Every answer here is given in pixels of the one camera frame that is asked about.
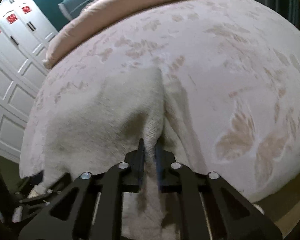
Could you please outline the cream knitted sweater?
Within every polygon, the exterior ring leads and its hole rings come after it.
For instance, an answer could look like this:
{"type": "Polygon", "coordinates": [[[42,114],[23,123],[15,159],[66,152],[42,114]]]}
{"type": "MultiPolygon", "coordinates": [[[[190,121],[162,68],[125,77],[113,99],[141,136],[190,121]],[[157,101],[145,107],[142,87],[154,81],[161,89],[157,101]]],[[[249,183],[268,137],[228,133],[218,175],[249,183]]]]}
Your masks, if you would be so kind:
{"type": "Polygon", "coordinates": [[[177,198],[158,188],[157,140],[192,170],[205,164],[185,86],[159,68],[112,75],[77,95],[62,96],[46,126],[44,185],[63,172],[74,177],[105,172],[136,150],[140,139],[146,148],[145,177],[140,192],[124,195],[122,233],[129,239],[179,239],[177,198]]]}

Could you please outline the white panelled wardrobe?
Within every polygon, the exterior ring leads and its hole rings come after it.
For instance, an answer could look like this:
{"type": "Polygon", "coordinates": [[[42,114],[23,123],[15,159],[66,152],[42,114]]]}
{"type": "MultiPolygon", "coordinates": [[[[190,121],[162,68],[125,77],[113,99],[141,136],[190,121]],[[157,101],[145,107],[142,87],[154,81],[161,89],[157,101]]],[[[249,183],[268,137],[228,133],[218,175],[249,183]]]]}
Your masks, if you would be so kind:
{"type": "Polygon", "coordinates": [[[31,108],[47,76],[43,65],[58,31],[34,0],[0,3],[0,155],[19,162],[31,108]]]}

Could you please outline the butterfly pattern bed cover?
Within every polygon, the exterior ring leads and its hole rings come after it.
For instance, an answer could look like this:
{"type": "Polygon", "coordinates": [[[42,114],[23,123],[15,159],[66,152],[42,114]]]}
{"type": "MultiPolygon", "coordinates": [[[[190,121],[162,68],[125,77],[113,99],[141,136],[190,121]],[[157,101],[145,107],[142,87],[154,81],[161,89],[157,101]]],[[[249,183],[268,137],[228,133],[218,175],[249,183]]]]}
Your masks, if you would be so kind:
{"type": "Polygon", "coordinates": [[[300,172],[300,31],[253,0],[185,0],[144,10],[74,48],[49,72],[25,130],[19,172],[44,169],[48,119],[64,95],[159,68],[185,86],[204,158],[250,201],[300,172]]]}

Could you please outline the pink rolled duvet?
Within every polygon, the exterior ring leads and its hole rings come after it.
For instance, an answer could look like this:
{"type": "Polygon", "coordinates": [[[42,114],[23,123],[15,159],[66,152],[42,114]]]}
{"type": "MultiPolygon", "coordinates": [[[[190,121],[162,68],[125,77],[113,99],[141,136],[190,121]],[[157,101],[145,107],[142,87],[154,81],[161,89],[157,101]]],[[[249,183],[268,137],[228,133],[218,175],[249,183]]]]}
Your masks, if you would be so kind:
{"type": "Polygon", "coordinates": [[[102,29],[158,5],[180,0],[94,0],[51,40],[43,65],[51,69],[65,55],[102,29]]]}

